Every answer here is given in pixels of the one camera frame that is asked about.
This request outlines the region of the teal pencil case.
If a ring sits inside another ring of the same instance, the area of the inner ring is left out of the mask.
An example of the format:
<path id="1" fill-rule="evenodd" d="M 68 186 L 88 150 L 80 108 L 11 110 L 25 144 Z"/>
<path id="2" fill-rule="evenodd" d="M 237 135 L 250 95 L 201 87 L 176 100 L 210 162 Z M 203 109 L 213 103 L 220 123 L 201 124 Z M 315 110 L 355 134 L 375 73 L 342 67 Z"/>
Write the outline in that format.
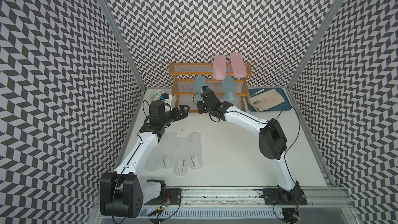
<path id="1" fill-rule="evenodd" d="M 194 102 L 201 101 L 202 98 L 200 94 L 202 93 L 202 87 L 206 86 L 206 77 L 205 76 L 196 76 L 194 79 L 194 87 L 195 87 L 195 95 L 194 95 Z"/>
<path id="2" fill-rule="evenodd" d="M 223 97 L 226 101 L 234 102 L 236 100 L 236 90 L 232 76 L 226 76 L 222 81 Z"/>

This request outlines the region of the pink pencil case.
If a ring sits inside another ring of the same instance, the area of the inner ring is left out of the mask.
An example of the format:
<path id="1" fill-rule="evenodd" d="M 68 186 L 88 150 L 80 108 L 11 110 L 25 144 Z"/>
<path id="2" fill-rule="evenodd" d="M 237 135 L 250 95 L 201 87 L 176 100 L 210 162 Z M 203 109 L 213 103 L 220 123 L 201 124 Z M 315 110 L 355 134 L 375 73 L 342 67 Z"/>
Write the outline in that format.
<path id="1" fill-rule="evenodd" d="M 236 78 L 246 77 L 247 71 L 241 54 L 238 53 L 230 54 L 230 63 L 234 77 Z"/>
<path id="2" fill-rule="evenodd" d="M 215 80 L 224 80 L 226 77 L 226 56 L 215 55 L 212 66 L 212 77 Z"/>

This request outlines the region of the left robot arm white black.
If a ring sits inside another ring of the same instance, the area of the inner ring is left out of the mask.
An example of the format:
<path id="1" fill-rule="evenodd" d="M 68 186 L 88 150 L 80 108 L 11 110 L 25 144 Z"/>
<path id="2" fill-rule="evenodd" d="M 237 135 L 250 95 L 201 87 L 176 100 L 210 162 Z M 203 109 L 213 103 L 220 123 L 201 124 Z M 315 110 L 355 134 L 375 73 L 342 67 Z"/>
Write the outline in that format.
<path id="1" fill-rule="evenodd" d="M 103 216 L 136 218 L 144 204 L 166 200 L 166 183 L 163 180 L 142 181 L 139 173 L 157 147 L 166 128 L 188 117 L 189 106 L 171 108 L 165 101 L 153 101 L 149 115 L 137 136 L 138 142 L 127 158 L 113 171 L 104 173 L 100 186 L 100 211 Z"/>

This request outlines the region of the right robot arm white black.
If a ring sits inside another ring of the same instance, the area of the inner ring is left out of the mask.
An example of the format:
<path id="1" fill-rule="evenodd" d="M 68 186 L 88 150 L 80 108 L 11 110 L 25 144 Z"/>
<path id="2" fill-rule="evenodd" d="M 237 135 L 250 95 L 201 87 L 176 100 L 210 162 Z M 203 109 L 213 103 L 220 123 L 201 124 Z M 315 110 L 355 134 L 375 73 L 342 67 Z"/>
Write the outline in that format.
<path id="1" fill-rule="evenodd" d="M 278 185 L 277 204 L 295 205 L 302 199 L 303 191 L 288 168 L 286 154 L 287 138 L 278 120 L 264 120 L 252 116 L 232 103 L 221 102 L 208 87 L 202 87 L 201 100 L 197 102 L 200 114 L 208 113 L 210 118 L 238 125 L 249 131 L 259 140 L 260 153 L 272 161 Z"/>

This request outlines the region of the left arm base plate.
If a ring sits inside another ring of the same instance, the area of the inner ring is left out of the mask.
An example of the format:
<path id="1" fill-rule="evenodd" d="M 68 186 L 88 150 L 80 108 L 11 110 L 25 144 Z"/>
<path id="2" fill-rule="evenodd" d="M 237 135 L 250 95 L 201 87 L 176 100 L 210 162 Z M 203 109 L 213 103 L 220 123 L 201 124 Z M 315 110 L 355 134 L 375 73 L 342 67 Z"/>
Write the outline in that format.
<path id="1" fill-rule="evenodd" d="M 159 197 L 152 199 L 145 205 L 160 206 L 167 201 L 168 205 L 177 206 L 181 202 L 182 189 L 181 188 L 167 188 Z"/>

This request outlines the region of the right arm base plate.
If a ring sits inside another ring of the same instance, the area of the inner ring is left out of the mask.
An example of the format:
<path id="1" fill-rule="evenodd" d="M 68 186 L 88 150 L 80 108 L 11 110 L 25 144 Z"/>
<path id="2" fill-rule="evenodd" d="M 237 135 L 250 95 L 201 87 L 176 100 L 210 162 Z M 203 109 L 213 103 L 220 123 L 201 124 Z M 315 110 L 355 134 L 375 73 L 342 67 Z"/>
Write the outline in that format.
<path id="1" fill-rule="evenodd" d="M 263 188 L 259 191 L 260 196 L 268 206 L 274 205 L 291 205 L 291 206 L 306 206 L 308 205 L 307 198 L 301 188 L 293 188 L 286 191 L 282 188 Z"/>

